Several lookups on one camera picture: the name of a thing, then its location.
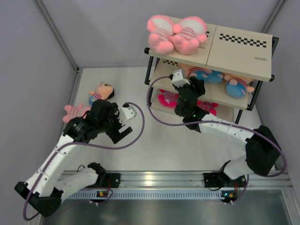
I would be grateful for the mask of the orange-faced blue doll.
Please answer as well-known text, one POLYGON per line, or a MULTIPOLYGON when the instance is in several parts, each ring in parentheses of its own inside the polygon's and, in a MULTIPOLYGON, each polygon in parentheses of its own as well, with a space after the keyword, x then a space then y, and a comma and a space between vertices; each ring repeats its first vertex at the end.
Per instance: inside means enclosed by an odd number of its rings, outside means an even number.
POLYGON ((180 69, 184 70, 185 77, 190 79, 190 77, 195 77, 197 80, 203 80, 207 82, 208 74, 212 72, 211 69, 196 67, 184 63, 178 63, 180 69))

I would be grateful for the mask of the pink plush behind arm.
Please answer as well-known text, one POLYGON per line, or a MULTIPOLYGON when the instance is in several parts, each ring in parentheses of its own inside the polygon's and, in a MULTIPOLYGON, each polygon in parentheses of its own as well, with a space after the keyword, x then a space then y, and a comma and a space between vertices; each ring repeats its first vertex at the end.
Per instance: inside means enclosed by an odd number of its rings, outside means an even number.
POLYGON ((87 111, 91 109, 90 106, 84 106, 83 103, 79 103, 78 106, 66 105, 64 110, 66 115, 62 118, 64 123, 69 123, 69 121, 76 117, 84 117, 87 111))

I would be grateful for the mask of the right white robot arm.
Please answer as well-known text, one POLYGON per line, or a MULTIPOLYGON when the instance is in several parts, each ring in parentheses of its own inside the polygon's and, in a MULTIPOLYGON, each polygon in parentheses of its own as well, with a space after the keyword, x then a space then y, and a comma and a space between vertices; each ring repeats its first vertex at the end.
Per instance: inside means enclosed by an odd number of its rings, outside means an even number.
POLYGON ((250 129, 222 120, 197 105, 198 98, 205 93, 204 82, 181 73, 172 75, 172 85, 178 91, 175 114, 190 130, 215 135, 239 148, 245 155, 223 164, 217 172, 219 182, 230 186, 241 176, 255 173, 267 176, 280 156, 279 145, 266 126, 250 129))

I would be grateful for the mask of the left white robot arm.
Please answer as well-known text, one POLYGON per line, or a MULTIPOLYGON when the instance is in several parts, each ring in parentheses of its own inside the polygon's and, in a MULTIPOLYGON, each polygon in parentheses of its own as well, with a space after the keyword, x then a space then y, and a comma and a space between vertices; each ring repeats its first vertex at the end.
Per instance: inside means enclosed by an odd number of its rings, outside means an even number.
POLYGON ((106 170, 98 163, 90 163, 81 172, 64 180, 60 176, 67 165, 80 152, 80 147, 105 133, 118 143, 132 132, 128 127, 119 130, 136 116, 129 103, 118 107, 116 103, 97 100, 82 117, 72 118, 53 151, 34 175, 18 182, 15 191, 43 217, 51 216, 69 196, 86 187, 101 187, 106 181, 106 170))

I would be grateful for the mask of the magenta glasses doll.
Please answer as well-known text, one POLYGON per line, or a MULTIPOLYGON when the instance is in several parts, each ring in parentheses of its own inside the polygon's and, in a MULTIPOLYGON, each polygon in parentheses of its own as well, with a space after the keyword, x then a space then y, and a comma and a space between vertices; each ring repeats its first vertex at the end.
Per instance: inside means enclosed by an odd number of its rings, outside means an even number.
POLYGON ((216 108, 218 107, 218 103, 208 101, 197 101, 197 106, 205 111, 208 111, 214 116, 216 116, 217 114, 216 108))
POLYGON ((177 105, 178 94, 160 89, 157 99, 161 105, 169 108, 175 108, 177 105))

